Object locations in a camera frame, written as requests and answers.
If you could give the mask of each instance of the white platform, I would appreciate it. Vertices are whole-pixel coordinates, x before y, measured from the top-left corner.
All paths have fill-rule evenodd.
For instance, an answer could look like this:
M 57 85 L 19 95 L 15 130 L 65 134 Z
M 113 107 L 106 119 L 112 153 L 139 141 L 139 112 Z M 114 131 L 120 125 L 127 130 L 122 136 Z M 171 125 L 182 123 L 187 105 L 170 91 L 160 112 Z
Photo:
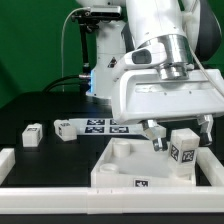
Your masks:
M 6 188 L 0 214 L 224 212 L 224 168 L 209 148 L 197 162 L 212 187 Z
M 155 152 L 151 141 L 112 138 L 91 172 L 91 186 L 190 187 L 196 180 L 194 169 L 177 177 L 169 167 L 168 151 Z

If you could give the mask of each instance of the cube with markers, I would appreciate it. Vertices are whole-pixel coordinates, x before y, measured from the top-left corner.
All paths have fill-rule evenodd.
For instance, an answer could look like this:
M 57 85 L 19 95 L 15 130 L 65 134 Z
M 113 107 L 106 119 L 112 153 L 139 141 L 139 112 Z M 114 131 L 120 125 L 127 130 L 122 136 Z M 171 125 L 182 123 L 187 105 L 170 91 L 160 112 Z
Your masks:
M 172 131 L 168 164 L 177 176 L 192 174 L 199 141 L 199 136 L 189 128 Z
M 76 128 L 68 120 L 56 120 L 54 122 L 55 133 L 63 141 L 72 141 L 77 139 Z
M 41 124 L 30 124 L 22 133 L 23 147 L 37 147 L 43 138 Z

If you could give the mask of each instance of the white plastic piece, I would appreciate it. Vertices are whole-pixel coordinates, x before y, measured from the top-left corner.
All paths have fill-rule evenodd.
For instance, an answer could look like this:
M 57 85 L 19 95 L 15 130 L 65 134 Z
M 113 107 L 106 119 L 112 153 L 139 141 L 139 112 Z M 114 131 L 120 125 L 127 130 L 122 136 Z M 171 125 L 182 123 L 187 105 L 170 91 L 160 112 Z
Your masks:
M 43 138 L 43 130 L 41 124 L 28 125 L 22 134 L 23 147 L 37 147 Z
M 76 128 L 68 120 L 56 120 L 54 122 L 55 133 L 63 141 L 72 141 L 77 139 Z
M 143 133 L 141 124 L 118 125 L 114 119 L 69 119 L 76 127 L 77 135 L 138 135 Z
M 125 158 L 130 155 L 131 146 L 127 141 L 118 141 L 113 144 L 113 153 L 117 158 Z
M 224 187 L 224 167 L 207 148 L 199 148 L 197 163 L 212 186 Z
M 167 159 L 168 151 L 155 152 L 152 141 L 112 138 L 91 172 L 91 186 L 195 186 L 194 169 L 188 176 L 177 177 L 169 168 Z
M 100 172 L 107 173 L 107 174 L 119 173 L 119 167 L 115 164 L 106 163 L 100 166 Z
M 192 174 L 200 138 L 189 128 L 174 130 L 169 146 L 169 167 L 177 176 Z
M 15 152 L 12 148 L 2 149 L 0 152 L 0 185 L 15 165 Z
M 206 70 L 224 93 L 219 70 Z M 114 85 L 111 105 L 115 121 L 136 124 L 142 120 L 183 120 L 198 115 L 222 116 L 224 98 L 204 74 L 195 70 L 188 80 L 161 80 L 154 69 L 126 72 Z

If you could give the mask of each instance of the metal bracket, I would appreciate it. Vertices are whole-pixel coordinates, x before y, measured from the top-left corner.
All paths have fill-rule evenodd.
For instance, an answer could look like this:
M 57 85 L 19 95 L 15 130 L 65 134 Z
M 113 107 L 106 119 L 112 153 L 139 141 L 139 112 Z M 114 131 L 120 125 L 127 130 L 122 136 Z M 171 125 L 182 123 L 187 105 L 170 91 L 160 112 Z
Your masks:
M 212 126 L 214 123 L 212 115 L 201 115 L 197 118 L 198 124 L 201 125 L 201 146 L 208 146 L 212 144 Z
M 156 120 L 147 120 L 142 122 L 146 137 L 153 141 L 155 151 L 167 150 L 166 128 L 157 124 Z

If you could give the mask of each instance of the sticker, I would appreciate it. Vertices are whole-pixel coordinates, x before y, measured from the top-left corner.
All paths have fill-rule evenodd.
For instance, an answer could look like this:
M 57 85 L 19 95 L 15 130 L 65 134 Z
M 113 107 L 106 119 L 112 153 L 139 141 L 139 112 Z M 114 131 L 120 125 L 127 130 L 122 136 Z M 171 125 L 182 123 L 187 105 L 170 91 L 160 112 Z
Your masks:
M 86 134 L 104 133 L 104 127 L 87 127 L 85 133 Z
M 182 163 L 192 162 L 194 160 L 194 150 L 183 152 Z
M 69 123 L 63 123 L 61 124 L 62 127 L 68 127 L 68 126 L 71 126 Z
M 114 119 L 110 119 L 110 125 L 118 125 Z
M 88 120 L 87 125 L 105 125 L 105 120 Z
M 128 127 L 110 127 L 110 133 L 129 133 Z
M 135 187 L 149 187 L 148 180 L 135 180 Z
M 36 131 L 37 128 L 28 128 L 27 131 Z
M 110 64 L 108 65 L 108 68 L 114 68 L 116 64 L 117 64 L 117 60 L 115 57 L 113 57 Z
M 178 161 L 179 150 L 178 150 L 174 145 L 172 145 L 171 156 L 172 156 L 176 161 Z

